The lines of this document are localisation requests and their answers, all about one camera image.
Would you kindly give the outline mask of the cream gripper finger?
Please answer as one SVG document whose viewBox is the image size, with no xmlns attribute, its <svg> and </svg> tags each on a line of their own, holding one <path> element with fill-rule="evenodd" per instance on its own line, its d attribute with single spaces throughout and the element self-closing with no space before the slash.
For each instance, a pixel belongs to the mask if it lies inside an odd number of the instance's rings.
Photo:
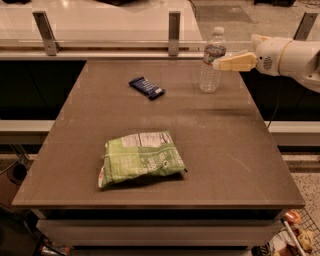
<svg viewBox="0 0 320 256">
<path fill-rule="evenodd" d="M 212 66 L 220 71 L 242 71 L 247 72 L 255 68 L 257 57 L 254 53 L 246 52 L 216 59 Z"/>
<path fill-rule="evenodd" d="M 251 35 L 251 45 L 254 50 L 257 49 L 258 45 L 261 44 L 262 42 L 269 40 L 269 37 L 267 36 L 262 36 L 259 34 L 252 34 Z"/>
</svg>

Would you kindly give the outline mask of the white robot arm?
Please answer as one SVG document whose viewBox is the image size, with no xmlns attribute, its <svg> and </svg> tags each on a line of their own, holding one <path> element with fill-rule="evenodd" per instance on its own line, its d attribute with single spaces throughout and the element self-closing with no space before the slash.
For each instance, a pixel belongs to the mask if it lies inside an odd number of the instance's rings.
<svg viewBox="0 0 320 256">
<path fill-rule="evenodd" d="M 216 59 L 219 71 L 247 72 L 256 69 L 269 76 L 285 76 L 303 87 L 320 92 L 320 43 L 283 37 L 251 36 L 253 52 L 240 52 Z"/>
</svg>

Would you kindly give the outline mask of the white rounded gripper body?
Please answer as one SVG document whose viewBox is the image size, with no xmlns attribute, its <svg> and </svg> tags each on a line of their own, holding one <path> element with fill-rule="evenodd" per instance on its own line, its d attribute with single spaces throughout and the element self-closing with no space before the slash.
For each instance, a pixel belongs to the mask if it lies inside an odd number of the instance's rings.
<svg viewBox="0 0 320 256">
<path fill-rule="evenodd" d="M 291 42 L 292 40 L 289 38 L 269 37 L 269 40 L 259 44 L 257 49 L 254 50 L 257 57 L 256 69 L 262 74 L 279 76 L 281 56 Z"/>
</svg>

